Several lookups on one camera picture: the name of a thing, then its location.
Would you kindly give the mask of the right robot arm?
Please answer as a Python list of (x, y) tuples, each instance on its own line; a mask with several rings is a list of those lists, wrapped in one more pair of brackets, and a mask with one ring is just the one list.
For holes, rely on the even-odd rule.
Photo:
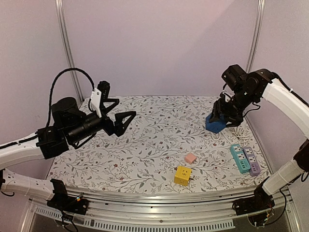
[[(223, 93), (214, 103), (206, 117), (205, 129), (219, 133), (228, 127), (237, 127), (243, 122), (244, 110), (261, 99), (273, 104), (283, 112), (304, 134), (309, 136), (309, 105), (289, 88), (274, 72), (260, 69), (246, 73), (239, 65), (229, 66), (222, 74), (225, 85), (234, 92), (227, 101)], [(250, 207), (254, 211), (267, 205), (271, 195), (290, 184), (309, 170), (309, 142), (306, 140), (293, 159), (281, 166), (254, 191)]]

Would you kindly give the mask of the blue cube socket adapter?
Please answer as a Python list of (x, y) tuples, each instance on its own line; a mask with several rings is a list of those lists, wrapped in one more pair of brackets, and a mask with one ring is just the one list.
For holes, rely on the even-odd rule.
[(220, 115), (218, 121), (210, 122), (211, 114), (206, 117), (205, 129), (207, 131), (218, 134), (226, 128), (226, 121), (223, 115)]

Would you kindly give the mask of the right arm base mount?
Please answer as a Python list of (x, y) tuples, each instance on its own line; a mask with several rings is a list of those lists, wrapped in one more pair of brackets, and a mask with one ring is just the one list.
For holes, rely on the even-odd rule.
[(235, 200), (232, 204), (232, 209), (236, 212), (236, 215), (239, 216), (270, 209), (274, 206), (275, 203), (272, 195), (254, 194), (249, 198)]

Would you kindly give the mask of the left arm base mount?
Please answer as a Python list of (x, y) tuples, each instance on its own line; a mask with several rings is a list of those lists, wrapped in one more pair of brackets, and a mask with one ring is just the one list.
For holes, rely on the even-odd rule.
[(52, 199), (47, 201), (47, 206), (63, 212), (86, 215), (89, 200), (82, 194), (72, 197), (65, 193), (55, 193)]

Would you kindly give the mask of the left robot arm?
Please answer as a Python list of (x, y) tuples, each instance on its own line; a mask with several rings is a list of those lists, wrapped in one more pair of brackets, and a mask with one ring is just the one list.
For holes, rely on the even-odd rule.
[[(52, 103), (53, 91), (59, 77), (65, 73), (77, 71), (90, 82), (92, 92), (88, 100), (89, 114), (81, 111), (73, 97), (65, 97)], [(95, 86), (88, 73), (79, 68), (61, 71), (51, 85), (48, 105), (48, 120), (45, 127), (38, 129), (20, 140), (0, 146), (0, 191), (12, 197), (15, 193), (34, 196), (53, 201), (60, 209), (67, 210), (72, 200), (62, 181), (42, 180), (24, 176), (8, 168), (33, 160), (48, 160), (60, 156), (69, 150), (81, 148), (97, 132), (104, 131), (109, 136), (122, 136), (136, 116), (135, 111), (115, 114), (115, 120), (108, 113), (119, 104), (119, 99), (110, 99), (109, 83), (101, 81)]]

